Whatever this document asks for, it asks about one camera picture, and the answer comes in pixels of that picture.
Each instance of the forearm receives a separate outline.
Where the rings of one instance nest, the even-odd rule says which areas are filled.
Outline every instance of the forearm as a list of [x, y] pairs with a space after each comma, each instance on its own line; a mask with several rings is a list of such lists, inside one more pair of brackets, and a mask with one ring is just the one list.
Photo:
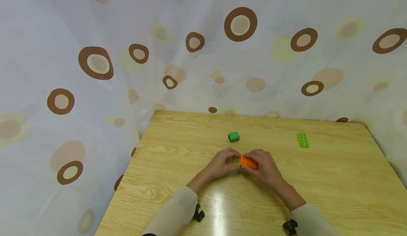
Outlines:
[[306, 204], [306, 201], [295, 190], [295, 188], [286, 181], [279, 183], [276, 187], [274, 187], [273, 191], [284, 202], [290, 211], [293, 211]]
[[284, 181], [274, 192], [291, 211], [298, 224], [298, 236], [338, 236], [324, 215], [313, 204], [306, 203], [292, 185]]
[[196, 176], [187, 184], [187, 187], [189, 187], [196, 195], [199, 195], [201, 191], [204, 189], [206, 184], [208, 184], [211, 181], [211, 178], [208, 176], [207, 173], [204, 171], [198, 172]]
[[176, 236], [190, 222], [195, 213], [198, 194], [210, 180], [203, 171], [199, 172], [186, 186], [174, 194], [158, 212], [143, 235]]

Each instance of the polka dot curtain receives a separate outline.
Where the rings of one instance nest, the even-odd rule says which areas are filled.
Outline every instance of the polka dot curtain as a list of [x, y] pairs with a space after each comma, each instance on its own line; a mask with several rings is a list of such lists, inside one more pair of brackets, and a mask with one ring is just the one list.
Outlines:
[[0, 8], [2, 235], [93, 235], [157, 110], [360, 123], [407, 184], [407, 0]]

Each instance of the hand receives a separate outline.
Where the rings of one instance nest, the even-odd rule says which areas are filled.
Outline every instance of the hand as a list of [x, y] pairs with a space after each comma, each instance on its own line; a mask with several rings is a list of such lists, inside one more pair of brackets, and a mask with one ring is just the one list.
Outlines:
[[285, 180], [273, 160], [269, 152], [262, 149], [254, 149], [249, 153], [243, 154], [245, 158], [251, 158], [259, 163], [259, 169], [255, 170], [247, 166], [242, 166], [242, 169], [249, 172], [260, 182], [266, 184], [273, 191], [284, 185]]
[[193, 178], [188, 184], [192, 191], [197, 195], [203, 190], [205, 185], [211, 180], [225, 176], [226, 174], [233, 171], [240, 171], [240, 166], [227, 166], [226, 160], [228, 158], [240, 158], [240, 153], [238, 153], [233, 148], [227, 148], [216, 153], [214, 158], [209, 162], [209, 164]]
[[230, 158], [240, 158], [240, 153], [233, 148], [226, 148], [216, 153], [209, 164], [201, 171], [209, 180], [214, 180], [227, 175], [230, 172], [240, 171], [240, 166], [227, 166], [226, 161]]

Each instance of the beige sleeve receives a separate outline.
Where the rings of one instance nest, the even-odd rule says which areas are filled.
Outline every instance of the beige sleeve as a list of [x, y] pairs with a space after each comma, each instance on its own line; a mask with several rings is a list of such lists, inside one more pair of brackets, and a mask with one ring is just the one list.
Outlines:
[[339, 236], [313, 204], [306, 203], [291, 214], [298, 224], [298, 236]]
[[183, 186], [158, 212], [144, 231], [156, 236], [176, 236], [191, 221], [195, 213], [198, 196], [189, 187]]

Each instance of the green lego brick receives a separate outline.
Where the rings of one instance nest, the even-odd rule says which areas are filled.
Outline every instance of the green lego brick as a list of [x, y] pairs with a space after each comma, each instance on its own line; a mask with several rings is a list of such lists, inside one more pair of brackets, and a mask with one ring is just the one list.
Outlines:
[[300, 146], [303, 148], [309, 148], [308, 138], [306, 137], [306, 134], [304, 134], [303, 132], [299, 132], [297, 135], [298, 140], [300, 141]]
[[238, 132], [231, 132], [230, 134], [228, 134], [228, 139], [229, 139], [230, 143], [238, 142], [240, 140], [239, 133]]
[[240, 138], [229, 139], [229, 140], [230, 140], [230, 143], [233, 143], [233, 142], [238, 142], [238, 141], [240, 141]]

